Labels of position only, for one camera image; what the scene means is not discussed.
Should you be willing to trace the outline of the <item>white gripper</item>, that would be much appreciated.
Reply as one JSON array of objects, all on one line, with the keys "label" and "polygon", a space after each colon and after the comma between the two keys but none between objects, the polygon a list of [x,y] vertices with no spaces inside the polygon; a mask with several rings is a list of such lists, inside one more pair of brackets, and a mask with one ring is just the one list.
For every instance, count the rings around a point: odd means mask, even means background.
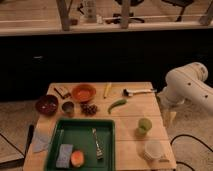
[{"label": "white gripper", "polygon": [[162,101],[160,101],[159,104],[160,104],[160,111],[161,111],[163,124],[166,128],[169,128],[172,125],[177,112],[174,111],[168,105],[165,105]]}]

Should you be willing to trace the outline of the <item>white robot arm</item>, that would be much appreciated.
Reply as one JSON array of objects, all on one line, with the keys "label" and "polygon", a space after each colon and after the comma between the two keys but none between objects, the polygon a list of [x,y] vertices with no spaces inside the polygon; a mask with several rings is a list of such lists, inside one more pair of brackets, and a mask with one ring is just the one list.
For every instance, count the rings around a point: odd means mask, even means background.
[{"label": "white robot arm", "polygon": [[186,99],[213,114],[213,87],[205,83],[207,78],[208,69],[200,62],[174,68],[166,74],[166,86],[157,94],[166,128],[176,117],[174,108],[182,105]]}]

